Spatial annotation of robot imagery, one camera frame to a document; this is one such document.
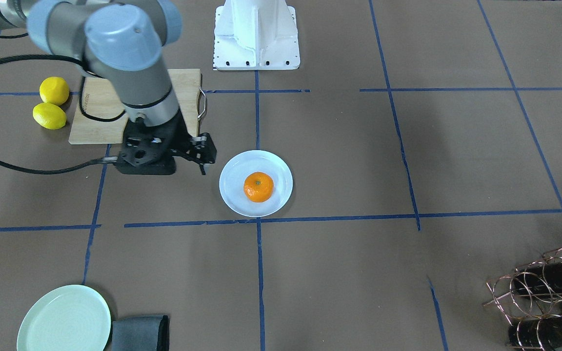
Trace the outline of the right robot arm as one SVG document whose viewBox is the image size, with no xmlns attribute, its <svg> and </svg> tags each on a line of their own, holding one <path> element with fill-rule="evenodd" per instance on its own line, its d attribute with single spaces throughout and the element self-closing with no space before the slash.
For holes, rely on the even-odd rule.
<svg viewBox="0 0 562 351">
<path fill-rule="evenodd" d="M 171 175 L 176 158 L 196 163 L 201 174 L 216 162 L 208 133 L 192 136 L 162 56 L 181 35 L 181 14 L 169 0 L 0 0 L 0 30 L 24 28 L 43 54 L 0 58 L 62 60 L 105 78 L 128 121 L 116 157 L 96 158 L 59 170 L 0 166 L 28 174 L 64 174 L 96 164 L 119 173 Z"/>
</svg>

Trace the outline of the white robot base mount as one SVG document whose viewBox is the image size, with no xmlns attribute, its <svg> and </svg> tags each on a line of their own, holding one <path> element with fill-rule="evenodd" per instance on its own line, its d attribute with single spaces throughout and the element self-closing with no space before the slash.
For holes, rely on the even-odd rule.
<svg viewBox="0 0 562 351">
<path fill-rule="evenodd" d="M 285 0 L 226 0 L 215 11 L 213 69 L 297 70 L 295 8 Z"/>
</svg>

